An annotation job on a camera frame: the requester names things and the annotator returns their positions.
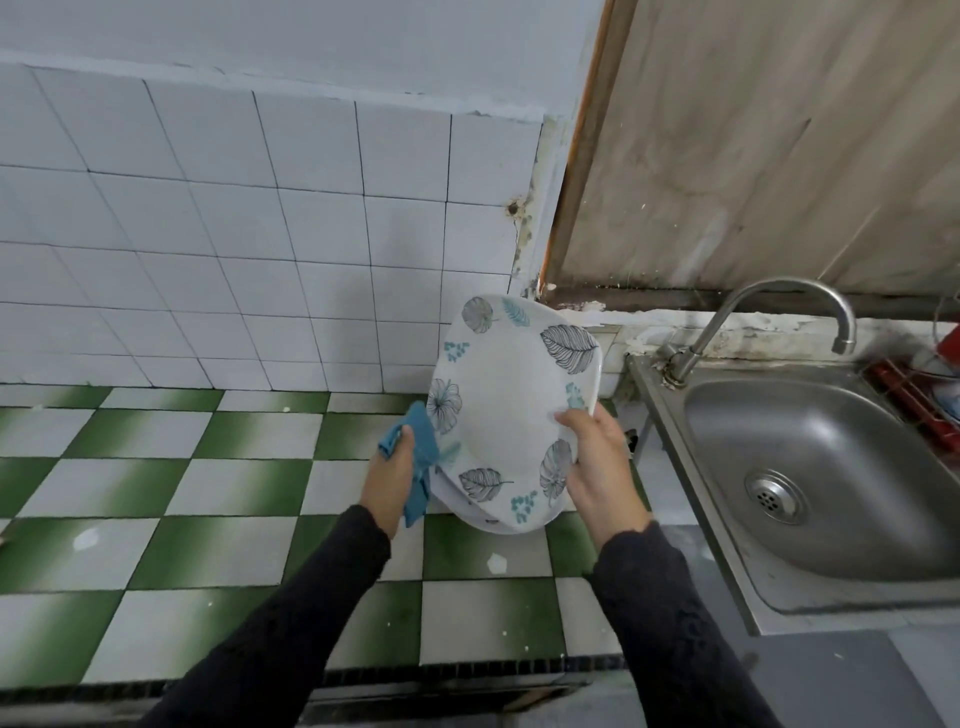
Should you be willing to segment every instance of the white plate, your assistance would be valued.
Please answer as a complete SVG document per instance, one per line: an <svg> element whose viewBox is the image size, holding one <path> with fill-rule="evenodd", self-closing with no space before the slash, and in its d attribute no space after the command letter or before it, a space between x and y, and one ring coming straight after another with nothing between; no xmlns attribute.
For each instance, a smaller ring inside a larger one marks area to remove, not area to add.
<svg viewBox="0 0 960 728"><path fill-rule="evenodd" d="M553 415L593 411L601 359L596 340L551 308L493 294L467 301L426 404L454 487L516 533L556 516L577 441Z"/></svg>

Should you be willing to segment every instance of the stainless steel sink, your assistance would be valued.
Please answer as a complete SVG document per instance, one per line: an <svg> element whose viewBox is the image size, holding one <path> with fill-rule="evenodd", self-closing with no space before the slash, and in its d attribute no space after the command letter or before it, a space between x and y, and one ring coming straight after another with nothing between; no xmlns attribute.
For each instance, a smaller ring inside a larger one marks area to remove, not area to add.
<svg viewBox="0 0 960 728"><path fill-rule="evenodd" d="M960 621L960 481L855 371L630 369L756 631Z"/></svg>

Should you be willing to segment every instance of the wooden panel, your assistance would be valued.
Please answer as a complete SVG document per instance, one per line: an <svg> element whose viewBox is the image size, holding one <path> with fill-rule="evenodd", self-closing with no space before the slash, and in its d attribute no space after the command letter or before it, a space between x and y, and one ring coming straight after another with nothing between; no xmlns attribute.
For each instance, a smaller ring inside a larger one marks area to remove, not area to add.
<svg viewBox="0 0 960 728"><path fill-rule="evenodd" d="M952 292L958 79L954 0L641 3L547 282Z"/></svg>

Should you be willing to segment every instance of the black sleeve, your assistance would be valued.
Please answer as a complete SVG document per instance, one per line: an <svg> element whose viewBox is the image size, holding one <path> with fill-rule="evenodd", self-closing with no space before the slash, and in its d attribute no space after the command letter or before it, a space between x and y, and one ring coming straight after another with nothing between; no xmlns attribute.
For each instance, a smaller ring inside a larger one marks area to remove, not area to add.
<svg viewBox="0 0 960 728"><path fill-rule="evenodd" d="M390 559L390 539L354 505L289 582L184 675L144 726L289 725L354 607Z"/></svg>
<svg viewBox="0 0 960 728"><path fill-rule="evenodd" d="M588 579L620 640L647 725L780 726L656 522L611 538Z"/></svg>

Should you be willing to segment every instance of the blue cloth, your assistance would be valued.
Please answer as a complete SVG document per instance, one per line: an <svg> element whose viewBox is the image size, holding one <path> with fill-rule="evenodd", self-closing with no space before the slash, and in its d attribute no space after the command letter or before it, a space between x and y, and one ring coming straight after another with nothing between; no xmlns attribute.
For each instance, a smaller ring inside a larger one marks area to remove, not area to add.
<svg viewBox="0 0 960 728"><path fill-rule="evenodd" d="M391 427L380 440L378 447L385 458L389 460L394 454L396 441L400 439L400 428L404 425L409 425L414 430L414 482L410 487L407 502L403 504L403 518L409 528L426 513L426 504L430 499L430 466L440 459L440 449L433 436L430 418L426 416L426 407L423 402L415 401L403 419Z"/></svg>

